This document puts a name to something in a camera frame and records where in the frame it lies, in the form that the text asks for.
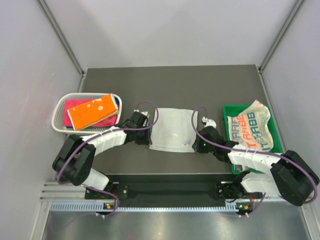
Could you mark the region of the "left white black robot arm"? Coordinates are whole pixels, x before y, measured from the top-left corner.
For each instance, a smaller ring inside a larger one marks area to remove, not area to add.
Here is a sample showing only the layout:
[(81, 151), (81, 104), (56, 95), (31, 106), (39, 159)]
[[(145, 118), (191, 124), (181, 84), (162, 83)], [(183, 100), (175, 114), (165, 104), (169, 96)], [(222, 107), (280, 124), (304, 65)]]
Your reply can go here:
[(101, 133), (87, 136), (70, 135), (53, 161), (53, 170), (61, 174), (59, 180), (74, 186), (96, 189), (102, 198), (109, 198), (114, 187), (109, 178), (92, 168), (95, 156), (111, 148), (128, 143), (149, 145), (150, 129), (147, 129), (149, 113), (134, 111), (123, 124), (112, 126)]

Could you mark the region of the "white waffle towel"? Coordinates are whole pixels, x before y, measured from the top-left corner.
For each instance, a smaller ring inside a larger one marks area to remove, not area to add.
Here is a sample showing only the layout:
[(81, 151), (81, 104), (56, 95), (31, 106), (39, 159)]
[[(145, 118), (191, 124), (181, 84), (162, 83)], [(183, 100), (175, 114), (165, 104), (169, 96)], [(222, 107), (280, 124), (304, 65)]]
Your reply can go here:
[(198, 124), (198, 113), (189, 109), (159, 108), (155, 115), (157, 123), (151, 130), (151, 150), (194, 153), (196, 141), (194, 130)]

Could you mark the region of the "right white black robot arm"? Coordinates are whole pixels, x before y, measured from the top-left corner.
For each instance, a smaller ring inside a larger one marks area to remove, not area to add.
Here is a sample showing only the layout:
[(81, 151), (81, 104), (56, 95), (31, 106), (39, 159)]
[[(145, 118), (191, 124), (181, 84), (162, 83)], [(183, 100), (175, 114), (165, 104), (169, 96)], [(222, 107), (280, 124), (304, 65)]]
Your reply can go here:
[(195, 133), (193, 147), (197, 152), (212, 153), (221, 162), (247, 168), (236, 175), (232, 183), (220, 187), (232, 198), (263, 193), (277, 195), (298, 207), (317, 199), (320, 179), (295, 151), (272, 153), (248, 148), (236, 141), (224, 140), (213, 126)]

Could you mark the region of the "white letter print towel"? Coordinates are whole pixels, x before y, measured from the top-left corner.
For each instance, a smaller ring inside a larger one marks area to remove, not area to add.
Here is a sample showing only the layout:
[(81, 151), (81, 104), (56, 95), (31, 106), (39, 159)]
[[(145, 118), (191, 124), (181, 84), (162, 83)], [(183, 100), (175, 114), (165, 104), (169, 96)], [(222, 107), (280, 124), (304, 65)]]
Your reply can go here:
[(268, 107), (255, 100), (236, 116), (227, 116), (229, 138), (247, 148), (269, 152), (274, 147), (268, 128), (270, 119)]

